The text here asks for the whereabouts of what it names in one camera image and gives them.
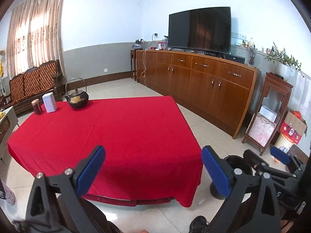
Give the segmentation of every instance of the potted plant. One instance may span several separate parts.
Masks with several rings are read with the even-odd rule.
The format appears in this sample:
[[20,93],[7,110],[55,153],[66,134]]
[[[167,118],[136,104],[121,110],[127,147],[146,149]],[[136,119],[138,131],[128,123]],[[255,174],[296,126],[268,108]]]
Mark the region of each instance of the potted plant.
[[273,42],[273,47],[271,48],[271,52],[267,54],[265,58],[268,61],[278,62],[278,67],[276,69],[276,73],[283,76],[284,79],[288,80],[291,75],[291,70],[295,69],[301,72],[301,63],[298,63],[292,55],[290,57],[287,55],[285,48],[282,51],[277,49],[276,44]]
[[133,45],[134,49],[142,49],[142,44],[145,43],[146,41],[143,40],[142,38],[139,40],[139,39],[136,39],[135,41],[135,45]]

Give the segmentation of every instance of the cast iron teapot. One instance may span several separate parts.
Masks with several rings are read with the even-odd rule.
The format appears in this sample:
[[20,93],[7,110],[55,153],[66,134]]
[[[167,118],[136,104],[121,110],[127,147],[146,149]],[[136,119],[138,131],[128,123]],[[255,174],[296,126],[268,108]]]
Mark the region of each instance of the cast iron teapot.
[[72,78],[70,79],[67,83],[66,83],[66,86],[65,86],[65,90],[66,90],[66,93],[68,96],[65,96],[67,102],[69,103],[69,105],[73,108],[73,109],[80,109],[80,108],[83,108],[88,100],[89,100],[89,95],[87,94],[86,92],[86,83],[85,83],[85,80],[83,80],[84,84],[85,84],[85,91],[82,91],[82,90],[78,90],[78,89],[75,89],[75,91],[69,95],[68,94],[68,91],[67,91],[67,85],[70,81],[72,80],[75,80],[75,79],[80,79],[80,80],[83,80],[82,78]]

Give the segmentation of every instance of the tv screen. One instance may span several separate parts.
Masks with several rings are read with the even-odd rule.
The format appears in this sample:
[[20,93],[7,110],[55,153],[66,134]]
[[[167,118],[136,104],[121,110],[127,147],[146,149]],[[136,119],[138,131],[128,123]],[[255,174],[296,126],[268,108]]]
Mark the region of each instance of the tv screen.
[[229,52],[230,7],[187,10],[169,16],[169,47]]

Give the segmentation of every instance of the teapot handle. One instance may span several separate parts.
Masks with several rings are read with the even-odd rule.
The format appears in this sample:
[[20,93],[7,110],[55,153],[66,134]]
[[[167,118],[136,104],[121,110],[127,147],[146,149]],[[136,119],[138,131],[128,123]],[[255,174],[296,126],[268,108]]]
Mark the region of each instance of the teapot handle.
[[[72,78],[69,81],[76,80],[76,79],[83,80],[82,78]],[[65,90],[66,90],[66,93],[67,93],[68,96],[69,96],[69,94],[68,94],[68,91],[67,91],[67,85],[68,85],[69,81],[66,83],[66,86],[65,86]]]

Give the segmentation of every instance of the blue cushion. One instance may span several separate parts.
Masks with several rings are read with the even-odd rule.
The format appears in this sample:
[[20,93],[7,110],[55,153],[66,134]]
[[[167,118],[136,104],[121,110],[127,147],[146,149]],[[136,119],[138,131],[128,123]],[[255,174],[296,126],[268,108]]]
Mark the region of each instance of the blue cushion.
[[280,149],[276,148],[275,146],[273,146],[270,149],[270,153],[273,157],[276,157],[284,165],[287,165],[290,163],[290,157],[286,153],[282,152]]
[[91,160],[89,160],[88,164],[84,167],[81,174],[78,176],[76,189],[78,197],[81,197],[89,191],[95,177],[105,161],[105,156],[105,149],[100,146]]
[[203,147],[201,156],[203,164],[211,176],[218,193],[228,198],[231,193],[228,177],[220,165],[216,162],[207,147]]

